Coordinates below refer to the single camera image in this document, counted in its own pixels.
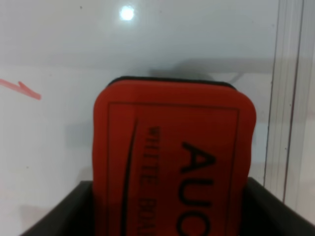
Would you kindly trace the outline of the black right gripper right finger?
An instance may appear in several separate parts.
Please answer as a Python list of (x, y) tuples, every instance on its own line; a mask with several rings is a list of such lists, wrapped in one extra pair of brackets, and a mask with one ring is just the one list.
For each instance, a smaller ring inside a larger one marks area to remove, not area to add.
[(243, 191), (241, 236), (315, 236), (315, 226), (252, 177)]

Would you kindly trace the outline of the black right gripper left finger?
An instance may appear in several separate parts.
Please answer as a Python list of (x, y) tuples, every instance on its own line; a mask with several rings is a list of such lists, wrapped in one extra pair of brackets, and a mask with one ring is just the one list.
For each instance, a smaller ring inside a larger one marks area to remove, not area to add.
[(101, 225), (100, 206), (105, 186), (96, 181), (80, 182), (55, 208), (31, 226), (24, 236), (107, 236)]

